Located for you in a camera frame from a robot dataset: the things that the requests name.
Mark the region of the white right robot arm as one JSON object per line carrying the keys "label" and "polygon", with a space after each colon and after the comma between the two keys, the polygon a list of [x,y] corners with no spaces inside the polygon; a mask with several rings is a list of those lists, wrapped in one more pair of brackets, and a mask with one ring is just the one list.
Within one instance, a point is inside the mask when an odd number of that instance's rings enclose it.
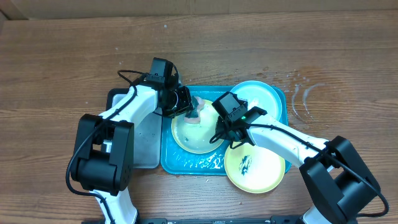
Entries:
{"label": "white right robot arm", "polygon": [[389,211],[377,180],[346,138],[311,137],[254,107],[244,114],[219,117],[210,142],[219,139],[269,149],[299,168],[313,206],[297,223],[356,223],[375,197],[382,200],[384,210],[374,217]]}

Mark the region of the pink and green sponge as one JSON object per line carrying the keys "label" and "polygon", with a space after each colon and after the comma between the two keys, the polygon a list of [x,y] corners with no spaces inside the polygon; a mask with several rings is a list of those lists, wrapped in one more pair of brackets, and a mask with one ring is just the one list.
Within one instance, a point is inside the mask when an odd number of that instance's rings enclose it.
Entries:
{"label": "pink and green sponge", "polygon": [[200,112],[205,106],[205,102],[198,96],[192,97],[193,109],[185,114],[184,121],[188,124],[200,123]]}

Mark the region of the yellow plate with blue stain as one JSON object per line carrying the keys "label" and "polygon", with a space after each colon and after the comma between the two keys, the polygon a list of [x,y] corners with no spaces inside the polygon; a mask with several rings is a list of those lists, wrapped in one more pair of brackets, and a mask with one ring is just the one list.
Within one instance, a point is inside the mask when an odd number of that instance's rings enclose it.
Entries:
{"label": "yellow plate with blue stain", "polygon": [[199,103],[201,110],[199,123],[188,123],[184,114],[177,116],[172,120],[171,131],[172,136],[177,144],[184,150],[194,154],[204,154],[214,151],[223,143],[223,139],[219,139],[214,143],[210,143],[210,139],[215,135],[216,122],[218,113],[212,107],[212,101],[195,97]]}

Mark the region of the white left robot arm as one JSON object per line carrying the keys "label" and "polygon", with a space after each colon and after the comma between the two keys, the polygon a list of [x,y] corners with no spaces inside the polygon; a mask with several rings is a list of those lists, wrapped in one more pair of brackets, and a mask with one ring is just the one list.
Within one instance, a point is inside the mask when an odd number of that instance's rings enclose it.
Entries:
{"label": "white left robot arm", "polygon": [[189,89],[131,86],[114,107],[80,118],[65,182],[70,192],[97,199],[105,223],[137,221],[138,211],[127,188],[134,163],[135,128],[158,108],[171,118],[192,109]]}

